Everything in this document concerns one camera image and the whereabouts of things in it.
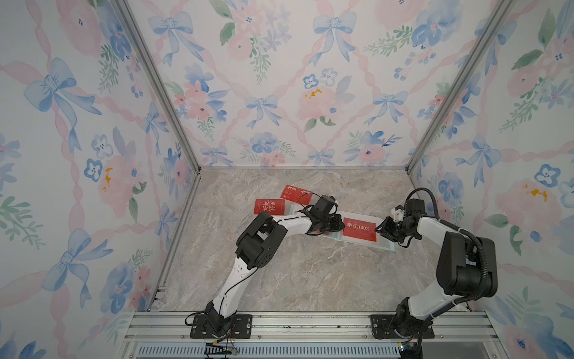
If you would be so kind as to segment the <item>red card 100 percent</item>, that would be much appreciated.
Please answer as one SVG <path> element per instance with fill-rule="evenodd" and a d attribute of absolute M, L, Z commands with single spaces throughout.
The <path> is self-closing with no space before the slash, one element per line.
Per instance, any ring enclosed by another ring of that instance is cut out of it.
<path fill-rule="evenodd" d="M 343 236 L 367 242 L 377 242 L 376 224 L 354 218 L 344 218 Z"/>

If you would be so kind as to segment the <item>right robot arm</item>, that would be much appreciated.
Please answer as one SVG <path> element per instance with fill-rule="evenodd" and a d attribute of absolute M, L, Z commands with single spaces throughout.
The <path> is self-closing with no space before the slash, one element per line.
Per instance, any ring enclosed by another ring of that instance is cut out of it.
<path fill-rule="evenodd" d="M 394 315 L 372 315 L 372 335 L 378 340 L 429 337 L 433 321 L 467 302 L 495 296 L 498 290 L 496 246 L 493 240 L 476 236 L 439 216 L 438 202 L 429 189 L 432 213 L 418 188 L 402 205 L 379 224 L 375 232 L 384 239 L 408 248 L 414 239 L 428 239 L 440 246 L 436 278 L 420 294 L 406 297 Z"/>

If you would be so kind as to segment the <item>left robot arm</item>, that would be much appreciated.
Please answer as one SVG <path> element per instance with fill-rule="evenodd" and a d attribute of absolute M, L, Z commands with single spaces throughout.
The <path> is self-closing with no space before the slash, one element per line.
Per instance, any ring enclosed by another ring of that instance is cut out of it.
<path fill-rule="evenodd" d="M 262 212 L 239 236 L 236 258 L 221 291 L 206 305 L 204 315 L 208 328 L 216 337 L 227 334 L 232 317 L 251 278 L 275 256 L 285 238 L 293 235 L 320 236 L 343 230 L 338 203 L 323 195 L 314 204 L 304 206 L 292 215 L 272 215 Z"/>

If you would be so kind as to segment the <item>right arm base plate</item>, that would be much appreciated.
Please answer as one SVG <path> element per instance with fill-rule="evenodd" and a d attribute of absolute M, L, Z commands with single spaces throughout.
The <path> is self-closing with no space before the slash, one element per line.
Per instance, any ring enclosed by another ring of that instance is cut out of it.
<path fill-rule="evenodd" d="M 396 314 L 373 314 L 369 316 L 372 336 L 377 340 L 417 338 L 422 329 L 423 320 L 407 317 L 401 320 Z"/>

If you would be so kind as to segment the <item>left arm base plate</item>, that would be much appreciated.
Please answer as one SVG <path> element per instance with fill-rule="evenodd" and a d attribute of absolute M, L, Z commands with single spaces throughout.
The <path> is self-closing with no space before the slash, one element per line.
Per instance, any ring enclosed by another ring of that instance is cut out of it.
<path fill-rule="evenodd" d="M 253 316 L 234 314 L 223 320 L 221 317 L 210 319 L 206 314 L 198 314 L 188 326 L 191 328 L 191 339 L 250 339 Z"/>

